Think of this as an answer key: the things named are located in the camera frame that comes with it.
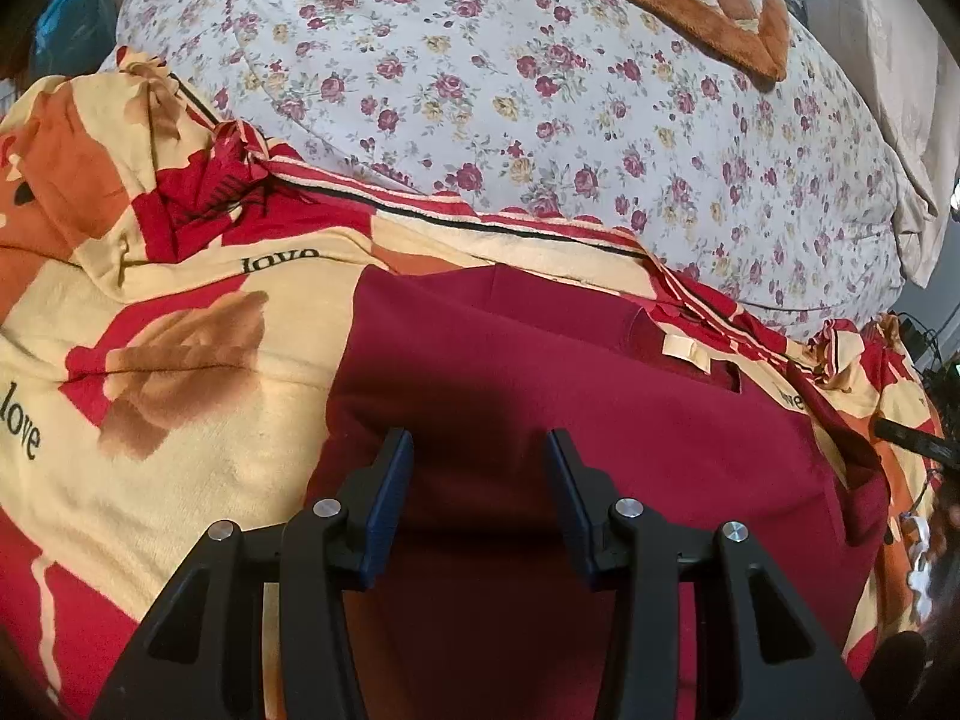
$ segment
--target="silver screw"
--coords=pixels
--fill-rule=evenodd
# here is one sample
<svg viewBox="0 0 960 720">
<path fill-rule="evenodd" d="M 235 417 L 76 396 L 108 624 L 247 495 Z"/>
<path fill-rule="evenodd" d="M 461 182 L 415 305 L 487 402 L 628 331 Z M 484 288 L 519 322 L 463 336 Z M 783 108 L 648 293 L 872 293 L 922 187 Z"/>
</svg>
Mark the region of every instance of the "silver screw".
<svg viewBox="0 0 960 720">
<path fill-rule="evenodd" d="M 747 526 L 742 522 L 736 521 L 726 523 L 723 528 L 720 529 L 720 532 L 730 541 L 736 541 L 737 543 L 747 541 L 747 536 L 750 536 L 750 531 L 747 530 Z"/>
<path fill-rule="evenodd" d="M 643 504 L 637 498 L 620 498 L 613 507 L 621 517 L 633 519 L 643 514 Z"/>
<path fill-rule="evenodd" d="M 322 498 L 313 505 L 317 517 L 334 517 L 340 513 L 340 501 L 336 498 Z"/>
<path fill-rule="evenodd" d="M 210 536 L 213 541 L 223 541 L 225 538 L 230 538 L 232 533 L 233 523 L 230 522 L 229 519 L 218 520 L 206 529 L 206 534 Z"/>
</svg>

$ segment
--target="bed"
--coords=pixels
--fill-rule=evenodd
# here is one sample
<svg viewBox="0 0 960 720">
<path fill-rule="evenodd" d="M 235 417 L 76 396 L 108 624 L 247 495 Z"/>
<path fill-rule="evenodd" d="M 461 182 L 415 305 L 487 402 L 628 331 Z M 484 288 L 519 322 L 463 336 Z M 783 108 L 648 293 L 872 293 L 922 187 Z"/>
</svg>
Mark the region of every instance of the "bed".
<svg viewBox="0 0 960 720">
<path fill-rule="evenodd" d="M 624 0 L 126 0 L 117 39 L 315 165 L 629 229 L 807 338 L 893 304 L 916 192 L 792 26 L 772 87 Z"/>
</svg>

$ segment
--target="wall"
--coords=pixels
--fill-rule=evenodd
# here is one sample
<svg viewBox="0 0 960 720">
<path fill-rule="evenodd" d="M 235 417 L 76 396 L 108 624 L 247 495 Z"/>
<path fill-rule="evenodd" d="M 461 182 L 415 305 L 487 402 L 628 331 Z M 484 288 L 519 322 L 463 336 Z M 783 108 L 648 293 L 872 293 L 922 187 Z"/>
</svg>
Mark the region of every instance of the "wall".
<svg viewBox="0 0 960 720">
<path fill-rule="evenodd" d="M 944 235 L 944 248 L 930 283 L 925 290 L 907 284 L 894 311 L 913 314 L 931 330 L 938 332 L 940 353 L 947 359 L 960 349 L 960 223 L 950 221 Z M 926 367 L 928 356 L 918 360 Z"/>
</svg>

